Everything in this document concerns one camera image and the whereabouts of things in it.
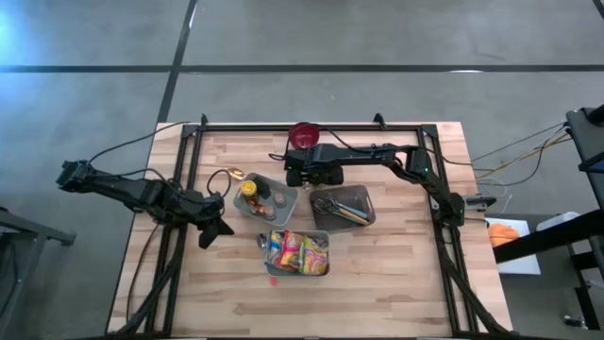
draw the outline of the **metal tool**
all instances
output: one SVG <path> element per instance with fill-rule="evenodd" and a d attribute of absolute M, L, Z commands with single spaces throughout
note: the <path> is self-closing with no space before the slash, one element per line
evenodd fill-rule
<path fill-rule="evenodd" d="M 369 219 L 369 217 L 367 216 L 367 214 L 365 212 L 362 212 L 362 211 L 354 209 L 354 208 L 350 208 L 350 207 L 348 207 L 348 206 L 346 206 L 346 205 L 338 202 L 333 197 L 328 197 L 327 199 L 330 200 L 334 205 L 336 205 L 336 206 L 338 206 L 338 207 L 340 207 L 340 208 L 342 208 L 344 210 L 347 210 L 347 211 L 349 211 L 351 213 L 354 213 L 356 216 L 358 216 L 358 217 L 360 217 L 360 218 L 362 218 L 364 220 L 368 220 Z"/>
<path fill-rule="evenodd" d="M 360 217 L 359 215 L 354 214 L 353 212 L 351 212 L 347 209 L 340 207 L 334 199 L 317 198 L 314 201 L 312 201 L 311 206 L 316 212 L 318 212 L 320 214 L 333 213 L 333 214 L 341 216 L 345 219 L 348 219 L 352 222 L 358 223 L 360 225 L 363 225 L 363 226 L 369 225 L 369 221 Z"/>

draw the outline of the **gray concrete floor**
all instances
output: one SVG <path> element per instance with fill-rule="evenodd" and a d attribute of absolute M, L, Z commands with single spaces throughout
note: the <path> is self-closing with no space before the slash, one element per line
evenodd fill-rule
<path fill-rule="evenodd" d="M 3 1 L 0 64 L 171 64 L 187 4 Z M 199 2 L 183 63 L 590 64 L 604 60 L 603 33 L 590 0 L 211 0 Z M 98 195 L 63 193 L 55 179 L 63 160 L 152 130 L 167 78 L 0 74 L 0 205 L 77 232 L 72 247 L 49 244 L 44 252 L 24 338 L 104 331 L 132 213 Z M 167 120 L 196 121 L 204 112 L 213 122 L 368 121 L 381 112 L 390 121 L 462 121 L 477 157 L 563 121 L 569 110 L 602 104 L 603 82 L 604 73 L 180 75 Z M 478 166 L 497 166 L 537 141 Z M 139 169 L 149 147 L 129 146 L 96 165 Z M 496 177 L 521 179 L 535 161 Z M 594 209 L 578 162 L 572 143 L 546 151 L 538 174 L 510 189 L 506 213 Z M 491 212 L 502 209 L 500 202 Z M 530 326 L 531 334 L 557 335 Z"/>

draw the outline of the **black stand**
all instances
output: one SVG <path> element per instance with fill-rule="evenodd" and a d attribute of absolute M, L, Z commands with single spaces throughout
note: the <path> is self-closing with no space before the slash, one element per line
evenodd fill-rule
<path fill-rule="evenodd" d="M 42 255 L 44 243 L 46 240 L 57 240 L 64 246 L 70 246 L 74 243 L 75 234 L 66 233 L 57 229 L 46 227 L 36 222 L 32 222 L 14 215 L 0 208 L 0 226 L 6 227 L 17 232 L 6 231 L 2 237 L 9 238 L 10 242 L 22 242 L 27 244 L 28 252 L 24 260 L 19 260 L 21 264 L 19 277 L 14 278 L 14 289 L 8 297 L 2 297 L 2 301 L 7 300 L 7 308 L 0 318 L 0 339 L 12 338 L 9 325 L 15 310 L 21 305 L 24 289 L 29 279 L 34 273 L 38 260 Z"/>
<path fill-rule="evenodd" d="M 581 109 L 566 113 L 570 134 L 581 159 L 596 157 L 604 150 L 604 127 L 590 123 L 588 114 L 594 109 Z M 581 270 L 598 268 L 600 276 L 604 279 L 604 174 L 590 172 L 587 174 L 600 210 L 588 212 L 573 220 L 564 222 L 556 227 L 534 232 L 505 245 L 494 249 L 495 259 L 498 263 L 518 259 L 531 254 L 551 249 L 553 247 L 568 246 L 571 261 L 579 278 L 579 287 L 575 288 L 579 305 L 585 318 L 585 325 L 590 330 L 600 330 L 594 305 L 589 297 L 589 285 L 583 279 Z M 588 240 L 592 251 L 575 254 L 572 244 L 577 241 Z"/>

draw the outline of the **tool handle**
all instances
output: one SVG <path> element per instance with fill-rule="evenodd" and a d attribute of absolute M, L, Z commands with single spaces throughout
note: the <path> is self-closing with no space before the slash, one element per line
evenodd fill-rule
<path fill-rule="evenodd" d="M 356 216 L 354 213 L 349 212 L 346 209 L 342 209 L 342 208 L 339 209 L 339 213 L 341 213 L 342 215 L 348 217 L 348 219 L 351 219 L 351 220 L 353 220 L 353 221 L 355 221 L 355 222 L 357 222 L 357 223 L 359 223 L 361 225 L 364 225 L 364 226 L 368 226 L 369 225 L 369 221 L 367 221 L 366 219 L 363 219 L 363 218 L 360 218 L 360 217 Z"/>
<path fill-rule="evenodd" d="M 349 211 L 349 212 L 351 212 L 351 213 L 354 213 L 356 216 L 358 216 L 358 217 L 360 217 L 360 218 L 362 218 L 362 219 L 365 219 L 365 220 L 366 220 L 366 219 L 368 219 L 367 214 L 366 214 L 365 212 L 362 212 L 362 211 L 356 210 L 356 209 L 354 209 L 354 208 L 350 208 L 350 207 L 348 207 L 348 206 L 345 206 L 345 205 L 344 205 L 344 204 L 342 204 L 342 203 L 336 203 L 336 204 L 338 205 L 338 207 L 340 207 L 340 208 L 342 208 L 342 209 L 344 209 L 344 210 L 346 210 L 346 211 Z"/>

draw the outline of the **gray tray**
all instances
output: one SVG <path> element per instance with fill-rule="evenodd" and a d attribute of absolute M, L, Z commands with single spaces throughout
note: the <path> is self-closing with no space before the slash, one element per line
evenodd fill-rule
<path fill-rule="evenodd" d="M 351 185 L 325 190 L 316 190 L 310 193 L 310 204 L 317 198 L 335 198 L 338 202 L 367 214 L 369 225 L 376 222 L 376 212 L 369 198 L 369 192 L 364 185 Z M 314 223 L 319 230 L 331 233 L 351 231 L 359 228 L 367 228 L 355 222 L 349 221 L 335 214 L 320 214 L 312 211 Z"/>
<path fill-rule="evenodd" d="M 290 188 L 289 186 L 279 183 L 270 178 L 266 178 L 263 175 L 259 175 L 256 173 L 249 173 L 243 180 L 254 180 L 256 177 L 261 178 L 268 184 L 271 189 L 271 195 L 268 198 L 258 197 L 258 202 L 262 205 L 270 205 L 275 207 L 275 213 L 277 214 L 274 220 L 268 220 L 262 216 L 254 215 L 250 210 L 249 204 L 243 198 L 241 188 L 237 191 L 235 198 L 233 199 L 233 205 L 239 209 L 240 212 L 250 215 L 262 222 L 266 222 L 275 227 L 283 227 L 287 224 L 292 216 L 292 212 L 294 211 L 295 202 L 298 199 L 298 191 L 295 188 Z M 281 193 L 285 195 L 285 207 L 279 208 L 275 205 L 275 194 Z"/>
<path fill-rule="evenodd" d="M 321 278 L 325 275 L 329 274 L 329 268 L 331 267 L 331 243 L 329 242 L 329 233 L 322 230 L 313 230 L 313 231 L 295 231 L 295 233 L 299 233 L 302 235 L 309 236 L 313 239 L 318 239 L 327 242 L 327 271 L 323 275 L 302 275 L 300 273 L 292 273 L 281 268 L 275 267 L 269 262 L 270 257 L 270 244 L 271 232 L 283 232 L 283 230 L 270 230 L 267 235 L 261 234 L 263 236 L 263 241 L 258 240 L 258 246 L 260 249 L 263 249 L 266 256 L 264 257 L 264 264 L 266 265 L 266 272 L 270 276 L 274 277 L 298 277 L 298 278 Z"/>

